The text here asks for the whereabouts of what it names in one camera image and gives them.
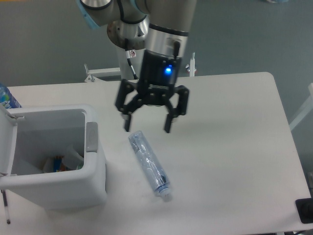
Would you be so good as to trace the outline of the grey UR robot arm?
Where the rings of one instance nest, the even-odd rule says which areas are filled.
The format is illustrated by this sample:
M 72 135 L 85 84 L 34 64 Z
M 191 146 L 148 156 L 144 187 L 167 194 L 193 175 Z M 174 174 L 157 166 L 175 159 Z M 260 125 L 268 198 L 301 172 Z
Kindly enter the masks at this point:
M 194 0 L 79 0 L 90 28 L 107 27 L 126 61 L 115 106 L 126 131 L 140 107 L 164 106 L 164 130 L 187 112 L 189 89 L 176 85 L 196 9 Z

